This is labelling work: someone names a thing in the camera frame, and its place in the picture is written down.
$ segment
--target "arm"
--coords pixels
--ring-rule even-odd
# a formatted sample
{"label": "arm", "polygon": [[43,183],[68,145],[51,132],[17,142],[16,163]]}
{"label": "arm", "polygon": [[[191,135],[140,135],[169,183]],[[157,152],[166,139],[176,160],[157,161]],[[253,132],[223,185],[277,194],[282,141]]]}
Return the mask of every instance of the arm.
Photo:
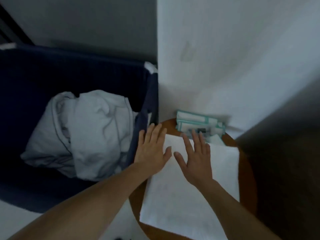
{"label": "arm", "polygon": [[280,240],[212,179],[210,146],[205,143],[202,134],[198,137],[193,131],[192,137],[194,150],[188,137],[183,135],[188,154],[187,163],[178,152],[174,153],[174,157],[187,181],[194,185],[210,204],[227,238],[229,240]]}
{"label": "arm", "polygon": [[159,172],[171,157],[163,154],[166,129],[151,124],[139,142],[134,164],[58,204],[31,222],[11,240],[98,239],[129,195],[148,177]]}

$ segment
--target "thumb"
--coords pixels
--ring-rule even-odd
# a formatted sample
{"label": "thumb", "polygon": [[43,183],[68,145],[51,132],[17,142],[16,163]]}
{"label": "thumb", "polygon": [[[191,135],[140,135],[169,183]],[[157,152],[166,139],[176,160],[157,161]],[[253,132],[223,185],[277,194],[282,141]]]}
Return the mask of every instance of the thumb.
{"label": "thumb", "polygon": [[171,156],[172,156],[171,147],[168,146],[167,149],[165,150],[165,153],[163,154],[164,161],[167,162]]}
{"label": "thumb", "polygon": [[179,164],[182,172],[184,173],[187,168],[187,165],[186,165],[186,162],[183,160],[182,155],[178,152],[175,152],[173,155],[174,155],[175,159],[177,160],[177,163]]}

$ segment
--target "navy blue laundry hamper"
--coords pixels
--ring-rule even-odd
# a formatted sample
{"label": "navy blue laundry hamper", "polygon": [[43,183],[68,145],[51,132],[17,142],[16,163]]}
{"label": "navy blue laundry hamper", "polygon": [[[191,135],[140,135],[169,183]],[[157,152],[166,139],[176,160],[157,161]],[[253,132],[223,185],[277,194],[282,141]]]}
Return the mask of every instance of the navy blue laundry hamper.
{"label": "navy blue laundry hamper", "polygon": [[128,97],[140,112],[135,121],[128,164],[138,134],[158,120],[158,74],[144,62],[31,45],[0,50],[0,199],[33,212],[46,210],[93,185],[55,169],[34,168],[20,159],[33,129],[54,95],[92,90]]}

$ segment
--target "round wooden table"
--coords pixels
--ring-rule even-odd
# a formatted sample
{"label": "round wooden table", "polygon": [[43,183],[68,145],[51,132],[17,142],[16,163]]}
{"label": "round wooden table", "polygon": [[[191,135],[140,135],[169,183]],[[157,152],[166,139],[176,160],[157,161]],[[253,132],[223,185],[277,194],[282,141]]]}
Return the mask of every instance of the round wooden table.
{"label": "round wooden table", "polygon": [[[175,129],[176,119],[170,119],[162,122],[162,127],[167,128],[167,134],[180,136],[181,132]],[[229,147],[238,147],[234,139],[232,139],[228,134],[222,136],[223,142]],[[244,154],[244,152],[239,148],[240,158],[239,158],[239,190],[240,190],[240,203],[252,214],[256,214],[257,208],[257,186],[254,179],[254,174],[252,172],[250,163]],[[138,221],[140,227],[147,235],[150,240],[187,240],[184,236],[180,236],[171,232],[167,232],[153,226],[143,224],[139,221],[140,210],[142,206],[144,192],[146,190],[147,181],[143,182],[136,190],[129,196],[129,201],[132,207],[134,217]]]}

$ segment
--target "person's left arm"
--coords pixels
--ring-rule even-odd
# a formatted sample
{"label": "person's left arm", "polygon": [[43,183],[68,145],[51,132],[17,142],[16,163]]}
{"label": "person's left arm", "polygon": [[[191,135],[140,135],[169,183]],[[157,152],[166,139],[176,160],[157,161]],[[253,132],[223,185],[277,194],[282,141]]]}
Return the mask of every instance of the person's left arm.
{"label": "person's left arm", "polygon": [[163,154],[166,129],[151,124],[139,142],[134,164],[53,207],[10,240],[98,239],[129,195],[147,178],[159,172],[171,157]]}

